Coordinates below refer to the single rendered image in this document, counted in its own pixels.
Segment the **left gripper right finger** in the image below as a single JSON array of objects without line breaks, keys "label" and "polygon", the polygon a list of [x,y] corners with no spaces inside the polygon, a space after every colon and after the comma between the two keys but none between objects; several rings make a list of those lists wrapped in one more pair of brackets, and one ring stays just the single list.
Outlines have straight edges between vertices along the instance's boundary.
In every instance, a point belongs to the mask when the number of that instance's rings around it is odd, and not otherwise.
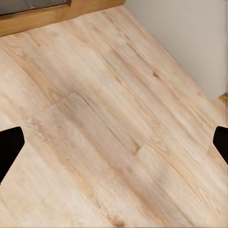
[{"label": "left gripper right finger", "polygon": [[228,165],[228,128],[218,126],[213,137],[213,144]]}]

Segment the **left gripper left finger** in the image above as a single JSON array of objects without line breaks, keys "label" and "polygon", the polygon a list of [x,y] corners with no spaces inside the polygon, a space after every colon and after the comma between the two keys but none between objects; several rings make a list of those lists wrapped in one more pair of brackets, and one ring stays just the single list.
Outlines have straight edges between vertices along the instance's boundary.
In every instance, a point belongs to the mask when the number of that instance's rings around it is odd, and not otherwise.
[{"label": "left gripper left finger", "polygon": [[25,144],[20,126],[0,132],[0,183]]}]

